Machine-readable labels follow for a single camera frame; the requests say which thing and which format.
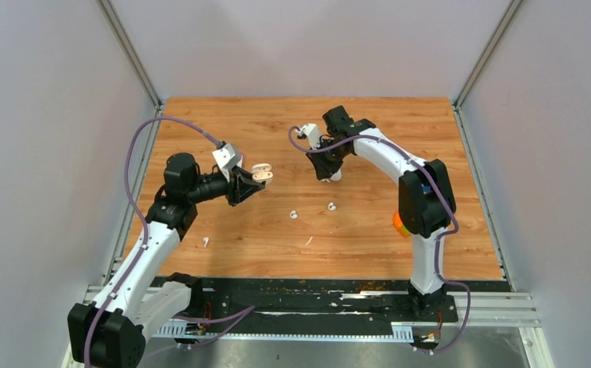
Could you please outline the white gold earbud case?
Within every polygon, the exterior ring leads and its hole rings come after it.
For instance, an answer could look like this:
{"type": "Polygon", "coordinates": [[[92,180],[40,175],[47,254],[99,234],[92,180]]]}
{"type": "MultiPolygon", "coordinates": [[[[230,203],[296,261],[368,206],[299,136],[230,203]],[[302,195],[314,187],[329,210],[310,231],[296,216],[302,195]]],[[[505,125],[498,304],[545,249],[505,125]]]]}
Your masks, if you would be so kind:
{"type": "Polygon", "coordinates": [[[258,163],[251,168],[252,179],[255,182],[268,184],[274,178],[272,165],[269,163],[258,163]]]}

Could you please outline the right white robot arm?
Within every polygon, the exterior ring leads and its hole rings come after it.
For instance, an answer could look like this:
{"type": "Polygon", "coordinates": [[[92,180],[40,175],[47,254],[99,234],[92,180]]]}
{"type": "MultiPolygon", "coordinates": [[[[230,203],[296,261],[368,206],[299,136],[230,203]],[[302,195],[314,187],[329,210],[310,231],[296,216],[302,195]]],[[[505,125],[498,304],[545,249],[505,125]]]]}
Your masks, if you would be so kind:
{"type": "Polygon", "coordinates": [[[348,155],[358,156],[385,173],[398,189],[399,227],[412,236],[410,282],[416,291],[409,313],[427,320],[438,310],[434,295],[446,284],[443,276],[445,238],[460,229],[446,165],[419,158],[388,138],[372,121],[354,120],[342,106],[323,115],[325,129],[315,123],[295,127],[290,140],[306,140],[304,150],[320,181],[337,181],[348,155]]]}

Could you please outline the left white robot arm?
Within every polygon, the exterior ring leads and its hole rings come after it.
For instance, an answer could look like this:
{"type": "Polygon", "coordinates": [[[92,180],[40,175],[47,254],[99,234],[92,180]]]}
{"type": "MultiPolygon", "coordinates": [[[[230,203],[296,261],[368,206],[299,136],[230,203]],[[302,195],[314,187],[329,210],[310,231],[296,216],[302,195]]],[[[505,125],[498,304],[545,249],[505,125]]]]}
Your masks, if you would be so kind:
{"type": "Polygon", "coordinates": [[[153,296],[146,292],[165,260],[184,239],[201,202],[223,197],[235,206],[273,179],[268,163],[241,167],[227,149],[213,152],[216,164],[203,173],[190,153],[166,160],[164,183],[142,218],[143,229],[131,252],[97,296],[75,304],[68,316],[71,352],[86,367],[136,367],[150,338],[180,314],[205,308],[202,279],[175,272],[153,296]]]}

